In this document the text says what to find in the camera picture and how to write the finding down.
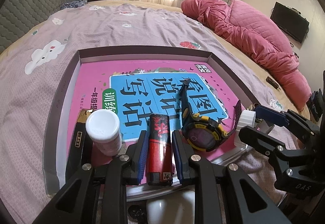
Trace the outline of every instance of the white container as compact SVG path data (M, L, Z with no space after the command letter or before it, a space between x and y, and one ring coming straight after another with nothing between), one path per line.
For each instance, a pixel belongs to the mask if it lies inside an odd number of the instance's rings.
M194 224L194 212L195 192L192 190L147 200L148 224Z
M86 121L86 131L103 154L114 156L120 152L120 120L113 111L99 109L91 113Z
M248 145L246 143L243 143L240 138L239 138L239 131L245 127L245 126L250 126L254 128L255 125L255 118L256 118L256 112L255 111L250 111L250 110L243 110L237 124L236 128L236 134L234 138L234 145L236 147L240 147L243 149L246 149Z

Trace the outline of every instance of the blue patterned cloth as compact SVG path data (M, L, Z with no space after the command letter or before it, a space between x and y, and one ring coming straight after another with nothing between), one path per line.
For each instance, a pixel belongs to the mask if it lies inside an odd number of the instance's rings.
M87 0L76 0L69 3L65 3L61 6L61 10L66 8L79 8L87 4Z

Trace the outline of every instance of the red cylindrical can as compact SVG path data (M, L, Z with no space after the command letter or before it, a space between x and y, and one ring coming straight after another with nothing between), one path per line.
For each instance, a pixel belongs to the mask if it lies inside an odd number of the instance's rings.
M152 186L170 186L173 183L172 146L167 115L150 115L148 180Z

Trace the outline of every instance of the pink fabric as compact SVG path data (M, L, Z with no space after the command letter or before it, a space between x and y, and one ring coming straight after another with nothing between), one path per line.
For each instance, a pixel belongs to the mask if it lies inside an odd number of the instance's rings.
M267 69L302 110L311 95L290 42L274 22L250 5L233 0L184 0L182 11L237 47Z

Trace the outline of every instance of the lavender bedsheet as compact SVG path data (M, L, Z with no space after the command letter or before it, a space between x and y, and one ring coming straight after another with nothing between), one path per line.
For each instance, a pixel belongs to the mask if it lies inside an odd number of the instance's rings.
M261 104L272 91L230 54L199 22L179 12L135 7L85 5L50 16L28 33L0 63L0 197L18 224L31 223L49 201L42 172L43 138L59 81L78 49L117 45L190 46L214 52L243 80ZM271 135L295 148L291 134ZM239 165L278 202L275 176L267 160L252 151Z

